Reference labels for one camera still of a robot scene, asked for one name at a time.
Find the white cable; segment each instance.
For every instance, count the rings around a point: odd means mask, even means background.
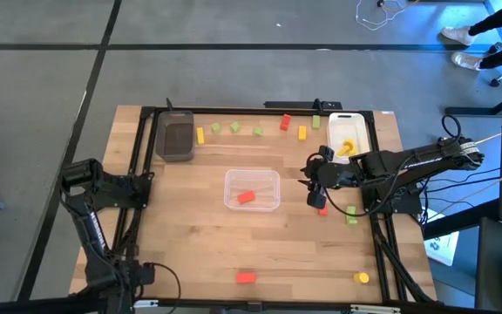
[[[463,201],[463,200],[465,200],[465,199],[467,199],[467,198],[469,198],[469,197],[472,197],[472,196],[474,196],[474,195],[476,195],[476,194],[478,194],[478,193],[480,193],[480,192],[483,192],[483,191],[485,191],[486,189],[488,189],[488,188],[490,188],[490,187],[494,186],[495,184],[497,184],[497,183],[499,183],[499,182],[501,182],[501,181],[502,181],[502,178],[499,178],[499,179],[497,179],[496,181],[494,181],[492,184],[488,185],[487,187],[482,188],[482,189],[480,189],[480,190],[478,190],[478,191],[476,191],[476,192],[474,192],[474,193],[471,193],[471,194],[469,194],[469,195],[467,195],[467,196],[465,196],[465,197],[461,198],[461,199],[460,199],[460,200],[458,200],[458,201],[453,202],[451,205],[449,205],[449,206],[447,206],[447,207],[445,207],[445,208],[441,209],[441,210],[440,210],[440,211],[438,211],[435,215],[433,215],[432,217],[428,218],[428,219],[427,219],[427,221],[430,221],[431,219],[435,218],[435,216],[437,216],[437,215],[439,215],[439,214],[443,213],[445,210],[447,210],[447,209],[451,208],[451,207],[452,207],[455,203],[457,203],[457,202],[459,202],[459,201]]]
[[[369,23],[369,24],[377,26],[376,28],[372,28],[372,27],[369,27],[368,25],[359,21],[359,6],[362,4],[362,1],[363,0],[359,0],[359,2],[357,3],[357,6],[356,6],[356,22],[370,31],[376,31],[376,30],[380,29],[381,27],[385,26],[389,21],[392,21],[399,13],[404,12],[404,10],[406,9],[397,0],[386,0],[386,2],[396,3],[398,5],[398,8],[400,8],[400,11],[394,13],[394,15],[391,18],[389,18],[389,12],[384,7],[382,7],[381,9],[383,9],[383,11],[384,11],[384,20],[380,23],[374,23],[374,22],[366,20],[365,18],[362,18],[362,21],[364,21],[365,23]]]

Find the dark gray container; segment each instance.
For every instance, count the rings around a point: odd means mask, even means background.
[[[158,117],[156,154],[164,161],[187,161],[194,155],[195,124],[190,111],[170,111]]]

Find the shoe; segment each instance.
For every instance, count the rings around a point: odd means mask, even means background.
[[[471,56],[465,52],[454,52],[451,56],[452,63],[463,68],[479,71],[479,63],[483,58]]]
[[[470,26],[459,28],[443,27],[441,34],[443,34],[446,38],[458,41],[460,44],[471,45],[474,43],[478,35],[470,36],[468,34],[469,29]]]

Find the green block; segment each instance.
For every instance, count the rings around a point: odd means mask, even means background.
[[[241,126],[240,126],[240,124],[239,124],[239,123],[237,123],[237,121],[236,121],[236,122],[234,122],[234,123],[232,123],[232,124],[230,125],[230,129],[232,129],[232,133],[238,133],[238,132],[240,131],[240,129],[241,129]]]
[[[222,131],[220,123],[213,123],[210,127],[213,129],[214,134],[219,134]]]
[[[355,215],[356,214],[356,206],[348,206],[346,208],[346,213]],[[346,216],[346,222],[348,224],[357,224],[357,219],[352,216]]]
[[[313,116],[313,128],[321,128],[321,116]]]
[[[253,134],[257,136],[262,136],[262,129],[260,127],[256,127],[253,129]]]

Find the wooden table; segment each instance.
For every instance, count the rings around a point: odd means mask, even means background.
[[[139,120],[139,106],[119,106],[104,156],[104,169],[126,174]],[[268,115],[196,114],[206,143],[195,148],[188,162],[165,163],[155,155],[151,200],[139,232],[139,260],[164,263],[176,271],[182,298],[210,300],[262,300],[380,303],[381,292],[370,223],[358,218],[346,224],[344,215],[329,206],[320,216],[306,204],[307,189],[297,179],[308,155],[327,143],[327,118],[321,129],[311,129],[310,117],[293,117],[289,130],[279,129],[281,117]],[[229,124],[242,128],[231,133]],[[219,122],[221,134],[211,124]],[[402,149],[394,113],[375,112],[381,149]],[[307,140],[298,141],[297,127],[307,126]],[[261,126],[263,136],[252,134]],[[148,132],[143,143],[146,143]],[[143,146],[139,165],[144,158]],[[234,212],[223,203],[224,175],[229,169],[274,169],[281,177],[280,207],[272,213]],[[359,189],[332,192],[343,207],[362,208]],[[111,242],[117,209],[99,214],[106,239]],[[401,260],[416,282],[435,298],[423,238],[407,215],[394,215]],[[78,256],[71,292],[85,287],[85,254]],[[390,291],[396,285],[386,263]],[[240,271],[257,273],[255,284],[236,284]],[[355,283],[353,275],[367,272],[370,282]],[[146,286],[144,297],[177,297],[171,274],[157,270],[156,282]]]

